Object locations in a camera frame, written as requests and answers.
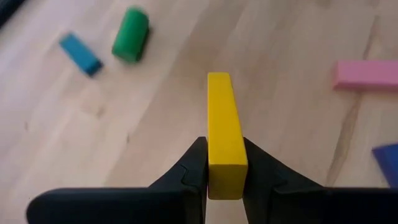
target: yellow wooden block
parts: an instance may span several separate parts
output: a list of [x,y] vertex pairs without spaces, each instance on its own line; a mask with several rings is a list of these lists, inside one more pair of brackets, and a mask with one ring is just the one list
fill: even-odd
[[228,73],[208,74],[208,196],[237,200],[243,195],[248,159]]

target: purple wooden block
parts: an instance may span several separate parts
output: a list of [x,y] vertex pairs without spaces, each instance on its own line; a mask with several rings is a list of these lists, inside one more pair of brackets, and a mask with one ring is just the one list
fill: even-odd
[[398,187],[398,144],[373,149],[373,155],[391,187]]

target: wooden floor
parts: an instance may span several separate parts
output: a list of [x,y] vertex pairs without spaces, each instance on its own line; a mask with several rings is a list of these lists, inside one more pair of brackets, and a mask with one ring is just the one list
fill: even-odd
[[[387,186],[371,148],[398,141],[398,95],[333,91],[338,59],[398,57],[395,0],[29,0],[0,32],[0,223],[58,187],[147,186],[206,136],[206,75],[233,78],[244,135],[323,185]],[[126,8],[152,35],[139,65],[111,46]],[[103,60],[84,76],[74,31]],[[207,223],[247,223],[208,201]]]

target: pink wooden block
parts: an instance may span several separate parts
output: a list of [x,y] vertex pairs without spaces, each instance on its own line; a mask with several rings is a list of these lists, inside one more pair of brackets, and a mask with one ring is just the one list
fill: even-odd
[[398,61],[341,60],[335,69],[334,88],[398,90]]

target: light wood floor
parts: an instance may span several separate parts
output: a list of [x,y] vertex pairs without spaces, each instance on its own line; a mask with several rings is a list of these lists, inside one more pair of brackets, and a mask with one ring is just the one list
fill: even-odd
[[[153,33],[143,61],[111,46],[126,8]],[[233,78],[243,133],[324,185],[385,187],[371,148],[398,141],[398,95],[333,91],[338,59],[398,57],[395,0],[29,0],[0,32],[0,223],[58,187],[147,186],[206,136],[206,75]],[[86,78],[58,46],[103,60]],[[208,201],[207,223],[246,223]]]

